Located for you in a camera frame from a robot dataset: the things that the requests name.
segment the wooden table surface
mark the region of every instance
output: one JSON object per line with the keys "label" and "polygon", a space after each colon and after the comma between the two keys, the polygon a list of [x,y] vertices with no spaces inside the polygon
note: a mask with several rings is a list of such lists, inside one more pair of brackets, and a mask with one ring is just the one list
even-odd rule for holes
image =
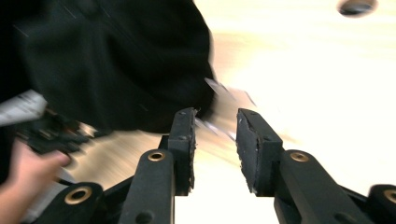
{"label": "wooden table surface", "polygon": [[[333,0],[195,0],[213,35],[213,68],[245,100],[219,99],[215,123],[234,132],[236,108],[262,114],[285,149],[315,156],[334,180],[367,195],[396,185],[396,2],[347,18]],[[158,146],[151,133],[114,133],[67,168],[105,189]],[[176,223],[277,223],[272,198],[250,194],[234,141],[197,129],[196,185],[177,197]]]}

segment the human hand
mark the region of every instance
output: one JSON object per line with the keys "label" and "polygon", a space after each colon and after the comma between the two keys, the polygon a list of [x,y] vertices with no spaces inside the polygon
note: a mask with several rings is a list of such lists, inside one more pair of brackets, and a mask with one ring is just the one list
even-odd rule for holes
{"label": "human hand", "polygon": [[16,140],[12,149],[8,184],[27,199],[36,198],[55,180],[61,166],[70,158],[60,151],[36,155],[23,142]]}

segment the black cloth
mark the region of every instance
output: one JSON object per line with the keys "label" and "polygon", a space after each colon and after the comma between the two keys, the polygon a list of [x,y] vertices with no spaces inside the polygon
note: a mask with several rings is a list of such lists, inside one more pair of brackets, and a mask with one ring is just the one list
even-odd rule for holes
{"label": "black cloth", "polygon": [[56,0],[21,22],[34,88],[60,114],[110,130],[168,132],[213,100],[210,33],[191,0]]}
{"label": "black cloth", "polygon": [[[40,8],[39,1],[0,1],[0,104],[32,87],[17,51],[13,25],[37,15]],[[0,184],[8,176],[13,141],[13,128],[0,127]]]}

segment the finger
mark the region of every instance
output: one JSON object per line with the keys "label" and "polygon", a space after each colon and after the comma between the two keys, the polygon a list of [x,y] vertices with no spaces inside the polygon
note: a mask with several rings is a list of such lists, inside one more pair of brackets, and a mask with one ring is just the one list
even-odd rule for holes
{"label": "finger", "polygon": [[52,165],[53,168],[66,166],[71,161],[67,155],[58,150],[43,155],[42,159],[46,161],[48,165]]}

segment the black object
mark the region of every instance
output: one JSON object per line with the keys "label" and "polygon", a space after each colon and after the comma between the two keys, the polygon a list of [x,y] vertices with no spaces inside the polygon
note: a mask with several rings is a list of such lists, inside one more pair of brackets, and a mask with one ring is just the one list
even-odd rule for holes
{"label": "black object", "polygon": [[191,0],[49,0],[15,23],[34,89],[59,114],[107,130],[168,133],[214,92],[210,34]]}
{"label": "black object", "polygon": [[13,132],[9,127],[0,128],[0,185],[8,178]]}
{"label": "black object", "polygon": [[81,144],[112,133],[95,131],[90,136],[80,129],[80,122],[49,111],[40,119],[14,125],[17,137],[38,154],[53,150],[66,154],[78,152]]}
{"label": "black object", "polygon": [[368,198],[339,186],[310,154],[284,150],[262,116],[238,110],[242,172],[256,196],[275,198],[279,223],[396,223],[396,187],[375,185]]}
{"label": "black object", "polygon": [[[192,188],[195,113],[193,108],[176,113],[171,136],[165,135],[158,149],[141,156],[134,176],[106,191],[95,183],[74,184],[61,191],[35,223],[174,223],[175,196],[187,195]],[[188,137],[175,144],[174,134]]]}
{"label": "black object", "polygon": [[356,17],[372,12],[376,5],[376,0],[344,0],[339,4],[338,11],[341,15]]}
{"label": "black object", "polygon": [[2,0],[0,2],[0,103],[31,89],[15,41],[14,21],[34,16],[40,1]]}

